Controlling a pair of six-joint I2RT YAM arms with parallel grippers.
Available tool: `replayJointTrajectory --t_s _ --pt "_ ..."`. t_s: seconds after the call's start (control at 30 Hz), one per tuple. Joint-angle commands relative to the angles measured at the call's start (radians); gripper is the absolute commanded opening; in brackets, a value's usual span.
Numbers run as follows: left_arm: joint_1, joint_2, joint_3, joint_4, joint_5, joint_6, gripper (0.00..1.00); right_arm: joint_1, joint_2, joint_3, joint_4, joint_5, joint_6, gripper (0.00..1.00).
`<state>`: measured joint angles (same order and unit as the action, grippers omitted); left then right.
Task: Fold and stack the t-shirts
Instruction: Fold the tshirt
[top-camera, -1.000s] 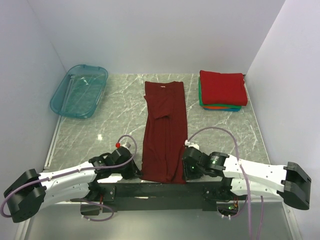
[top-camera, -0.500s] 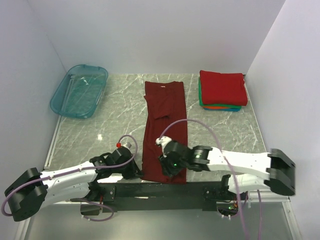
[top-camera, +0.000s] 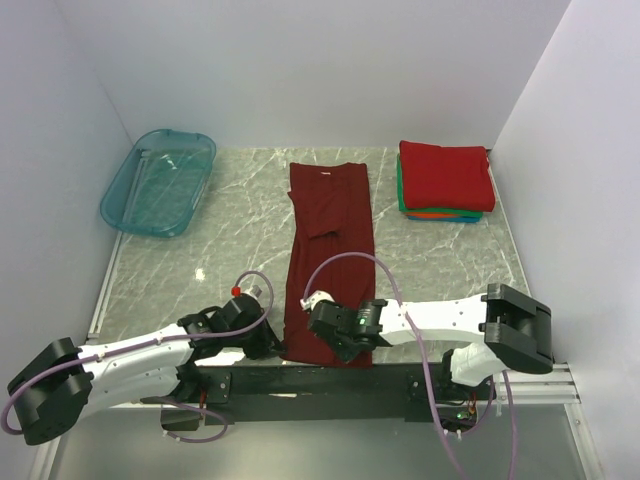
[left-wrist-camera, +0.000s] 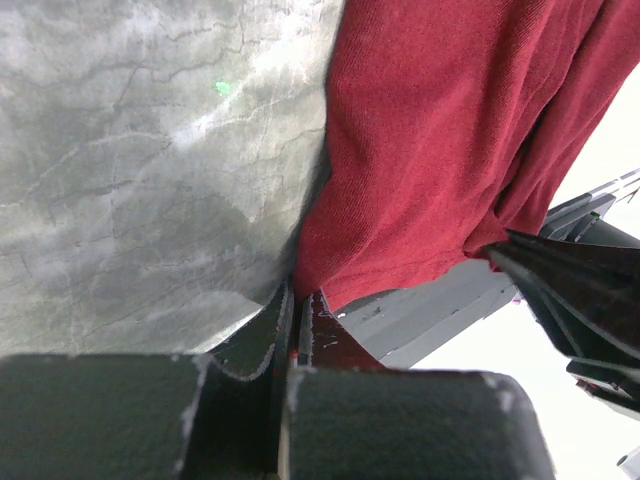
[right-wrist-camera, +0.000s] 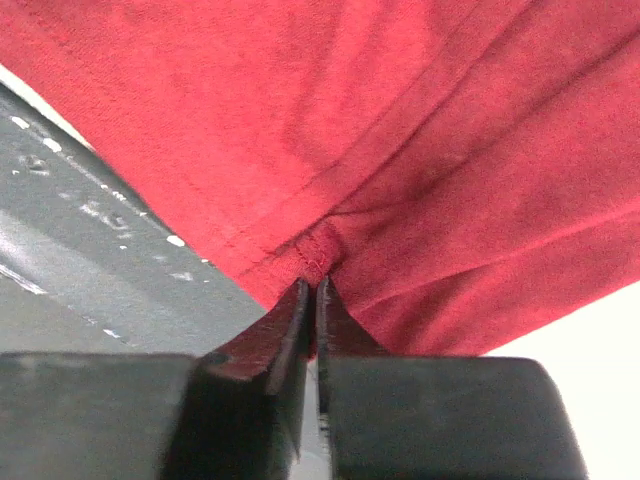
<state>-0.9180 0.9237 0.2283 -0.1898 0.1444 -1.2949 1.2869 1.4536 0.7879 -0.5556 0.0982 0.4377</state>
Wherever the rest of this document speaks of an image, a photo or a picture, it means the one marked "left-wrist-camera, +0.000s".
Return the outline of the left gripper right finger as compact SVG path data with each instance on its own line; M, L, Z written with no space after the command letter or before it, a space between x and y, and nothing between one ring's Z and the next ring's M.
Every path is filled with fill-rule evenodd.
M291 479L550 479L533 405L511 377L390 369L304 304L287 382Z

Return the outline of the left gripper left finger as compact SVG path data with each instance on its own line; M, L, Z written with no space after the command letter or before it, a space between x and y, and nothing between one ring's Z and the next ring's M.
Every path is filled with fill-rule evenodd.
M293 293L203 354L6 356L5 479L262 479L278 468Z

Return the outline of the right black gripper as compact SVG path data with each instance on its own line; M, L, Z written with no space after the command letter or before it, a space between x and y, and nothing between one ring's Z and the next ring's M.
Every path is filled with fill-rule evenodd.
M639 250L516 231L484 248L525 298L576 386L639 419Z

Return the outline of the dark red t-shirt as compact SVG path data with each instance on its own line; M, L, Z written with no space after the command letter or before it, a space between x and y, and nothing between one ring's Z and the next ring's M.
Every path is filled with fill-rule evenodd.
M340 309L539 232L638 62L635 1L347 2L298 297Z

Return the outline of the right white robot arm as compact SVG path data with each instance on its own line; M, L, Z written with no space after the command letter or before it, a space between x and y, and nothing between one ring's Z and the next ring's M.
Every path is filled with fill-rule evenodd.
M342 325L378 360L407 367L512 300L532 309L567 372L591 397L639 414L639 241L606 221L639 195L639 174L552 208L538 236L512 234L439 280L341 309Z

